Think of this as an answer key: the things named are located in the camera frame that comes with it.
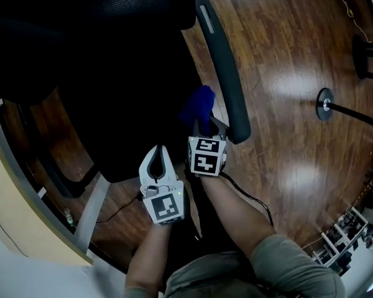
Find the black stand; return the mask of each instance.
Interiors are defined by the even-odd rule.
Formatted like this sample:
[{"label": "black stand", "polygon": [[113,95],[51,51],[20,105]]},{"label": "black stand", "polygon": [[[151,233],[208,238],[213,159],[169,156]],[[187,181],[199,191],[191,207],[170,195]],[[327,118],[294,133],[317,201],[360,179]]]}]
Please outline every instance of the black stand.
[{"label": "black stand", "polygon": [[352,111],[342,106],[338,106],[333,104],[333,102],[333,92],[328,88],[321,89],[318,97],[316,98],[316,114],[320,120],[329,120],[333,111],[338,111],[373,126],[372,117],[361,114],[360,112]]},{"label": "black stand", "polygon": [[373,43],[364,42],[359,35],[354,35],[352,38],[352,59],[356,74],[360,79],[373,79],[373,73],[368,72],[367,57],[373,57]]}]

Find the office chair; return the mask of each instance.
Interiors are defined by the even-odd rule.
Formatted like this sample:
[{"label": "office chair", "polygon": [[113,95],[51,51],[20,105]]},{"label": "office chair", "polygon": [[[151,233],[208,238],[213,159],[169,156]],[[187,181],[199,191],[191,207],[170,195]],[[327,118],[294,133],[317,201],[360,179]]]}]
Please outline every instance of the office chair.
[{"label": "office chair", "polygon": [[[138,176],[146,153],[166,145],[184,161],[178,120],[202,83],[180,30],[198,18],[213,59],[234,144],[250,125],[232,51],[209,0],[0,0],[0,97],[19,105],[26,134],[58,191],[80,197],[95,175]],[[80,182],[55,163],[29,106],[56,87],[94,166]]]}]

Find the forearm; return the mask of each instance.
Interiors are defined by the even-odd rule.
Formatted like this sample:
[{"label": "forearm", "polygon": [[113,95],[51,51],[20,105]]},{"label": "forearm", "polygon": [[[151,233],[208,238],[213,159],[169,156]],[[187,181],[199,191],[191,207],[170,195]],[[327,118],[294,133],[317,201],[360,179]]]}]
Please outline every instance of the forearm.
[{"label": "forearm", "polygon": [[167,262],[171,225],[152,224],[129,266],[126,287],[139,286],[157,296]]},{"label": "forearm", "polygon": [[203,187],[228,235],[250,258],[256,246],[275,233],[258,210],[241,199],[221,178],[202,177]]}]

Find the chair seat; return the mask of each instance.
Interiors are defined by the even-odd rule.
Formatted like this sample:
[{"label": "chair seat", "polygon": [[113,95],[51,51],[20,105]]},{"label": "chair seat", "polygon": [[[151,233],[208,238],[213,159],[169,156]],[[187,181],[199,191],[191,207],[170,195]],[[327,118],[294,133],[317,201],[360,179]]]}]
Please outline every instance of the chair seat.
[{"label": "chair seat", "polygon": [[146,19],[102,32],[73,37],[59,85],[94,164],[115,183],[138,176],[156,144],[184,160],[188,130],[177,116],[201,81],[182,33]]}]

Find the metal pole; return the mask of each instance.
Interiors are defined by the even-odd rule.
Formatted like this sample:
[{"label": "metal pole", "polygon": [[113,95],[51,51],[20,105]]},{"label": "metal pole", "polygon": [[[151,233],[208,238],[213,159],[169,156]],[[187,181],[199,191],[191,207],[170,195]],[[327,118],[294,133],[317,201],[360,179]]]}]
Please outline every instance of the metal pole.
[{"label": "metal pole", "polygon": [[348,108],[345,108],[343,106],[338,106],[336,104],[333,104],[332,102],[327,102],[326,107],[328,107],[328,108],[330,108],[334,111],[342,112],[343,114],[351,116],[355,119],[359,119],[359,120],[373,126],[373,118],[369,117],[369,116],[366,116],[364,114],[361,114],[360,112],[352,111],[352,110],[350,110]]}]

